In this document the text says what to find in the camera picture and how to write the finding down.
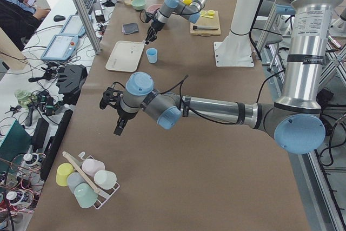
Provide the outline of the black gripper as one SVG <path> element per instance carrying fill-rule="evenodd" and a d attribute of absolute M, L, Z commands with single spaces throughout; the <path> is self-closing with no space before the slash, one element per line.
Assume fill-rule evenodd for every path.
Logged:
<path fill-rule="evenodd" d="M 125 111 L 123 108 L 118 107 L 117 113 L 119 115 L 119 119 L 117 121 L 116 128 L 114 130 L 114 134 L 115 135 L 121 135 L 127 122 L 129 120 L 132 120 L 137 115 L 138 112 L 129 113 L 129 112 Z"/>
<path fill-rule="evenodd" d="M 145 41 L 153 42 L 157 39 L 157 33 L 162 30 L 164 27 L 164 23 L 160 22 L 156 18 L 152 21 L 150 27 L 149 27 L 149 33 L 147 34 Z"/>

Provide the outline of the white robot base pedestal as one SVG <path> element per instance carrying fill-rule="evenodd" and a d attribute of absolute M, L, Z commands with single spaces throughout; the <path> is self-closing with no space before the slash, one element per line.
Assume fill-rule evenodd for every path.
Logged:
<path fill-rule="evenodd" d="M 260 0 L 237 0 L 229 35 L 215 42 L 217 67 L 253 67 L 250 29 Z"/>

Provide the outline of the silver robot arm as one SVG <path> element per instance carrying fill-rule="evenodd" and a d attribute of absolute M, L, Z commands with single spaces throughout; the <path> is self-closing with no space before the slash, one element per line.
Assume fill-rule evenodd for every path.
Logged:
<path fill-rule="evenodd" d="M 156 124 L 171 129 L 181 117 L 198 116 L 223 125 L 246 125 L 272 137 L 290 153 L 306 154 L 324 141 L 325 128 L 317 103 L 320 80 L 333 10 L 343 0 L 276 0 L 278 10 L 290 9 L 295 16 L 284 70 L 281 96 L 273 103 L 246 103 L 198 98 L 173 89 L 159 91 L 156 78 L 145 72 L 132 74 L 122 90 L 115 91 L 120 135 L 139 111 Z M 213 90 L 248 93 L 257 86 L 250 53 L 250 32 L 262 0 L 237 0 L 229 34 L 214 44 L 216 68 L 200 73 L 205 83 L 220 76 Z"/>
<path fill-rule="evenodd" d="M 191 23 L 196 23 L 205 7 L 207 0 L 192 0 L 186 4 L 181 0 L 164 0 L 161 7 L 153 14 L 146 13 L 146 22 L 152 21 L 143 43 L 146 45 L 157 38 L 157 33 L 162 30 L 172 14 L 179 15 Z"/>

